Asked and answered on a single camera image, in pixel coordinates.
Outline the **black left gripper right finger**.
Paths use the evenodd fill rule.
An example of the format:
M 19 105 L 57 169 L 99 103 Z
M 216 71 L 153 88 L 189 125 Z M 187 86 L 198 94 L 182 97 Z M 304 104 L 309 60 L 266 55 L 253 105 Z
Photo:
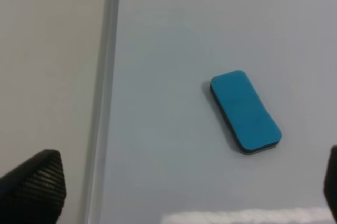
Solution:
M 324 180 L 324 195 L 331 210 L 332 216 L 337 221 L 337 149 L 331 148 L 328 166 Z

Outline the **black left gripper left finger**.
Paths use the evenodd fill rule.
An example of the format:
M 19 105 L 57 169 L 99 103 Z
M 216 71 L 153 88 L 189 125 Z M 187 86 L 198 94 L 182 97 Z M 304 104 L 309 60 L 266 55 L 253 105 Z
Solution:
M 1 223 L 57 223 L 66 195 L 60 152 L 43 150 L 1 177 Z

